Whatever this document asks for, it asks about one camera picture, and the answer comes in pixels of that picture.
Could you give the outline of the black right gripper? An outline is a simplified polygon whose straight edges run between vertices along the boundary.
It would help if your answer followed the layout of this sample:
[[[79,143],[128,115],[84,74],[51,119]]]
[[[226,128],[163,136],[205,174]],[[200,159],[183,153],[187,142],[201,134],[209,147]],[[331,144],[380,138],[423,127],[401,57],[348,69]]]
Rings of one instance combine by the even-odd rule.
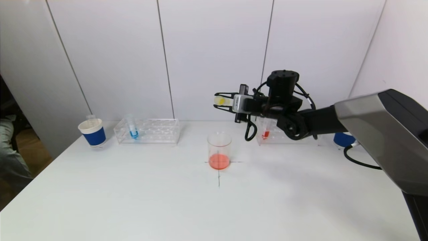
[[[241,84],[239,92],[218,92],[214,96],[222,98],[234,99],[234,110],[230,105],[216,105],[213,107],[229,113],[235,113],[234,122],[241,123],[247,121],[247,116],[262,116],[263,107],[266,105],[268,97],[260,92],[255,96],[249,95],[249,87],[246,84]]]

